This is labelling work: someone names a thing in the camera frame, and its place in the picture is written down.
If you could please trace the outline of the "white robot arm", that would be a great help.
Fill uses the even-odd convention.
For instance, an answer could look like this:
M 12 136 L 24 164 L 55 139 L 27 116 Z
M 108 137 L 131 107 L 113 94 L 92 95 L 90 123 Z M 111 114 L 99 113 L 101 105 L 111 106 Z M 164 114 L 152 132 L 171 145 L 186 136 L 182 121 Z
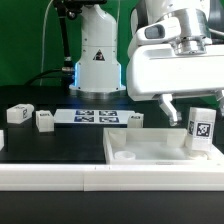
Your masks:
M 171 101 L 213 95 L 224 116 L 224 44 L 208 25 L 218 0 L 138 0 L 130 15 L 126 83 L 117 61 L 117 23 L 99 5 L 82 9 L 82 54 L 70 90 L 88 98 L 126 91 L 135 101 L 157 100 L 175 126 Z

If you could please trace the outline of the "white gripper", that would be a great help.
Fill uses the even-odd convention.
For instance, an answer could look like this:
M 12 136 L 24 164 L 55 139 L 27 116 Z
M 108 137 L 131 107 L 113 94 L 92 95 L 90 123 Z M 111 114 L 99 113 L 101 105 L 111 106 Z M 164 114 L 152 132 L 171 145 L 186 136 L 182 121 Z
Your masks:
M 132 55 L 126 70 L 128 95 L 134 101 L 153 100 L 171 126 L 182 121 L 173 97 L 216 92 L 218 116 L 224 118 L 224 45 L 210 45 L 207 53 L 177 56 L 169 44 L 145 45 Z

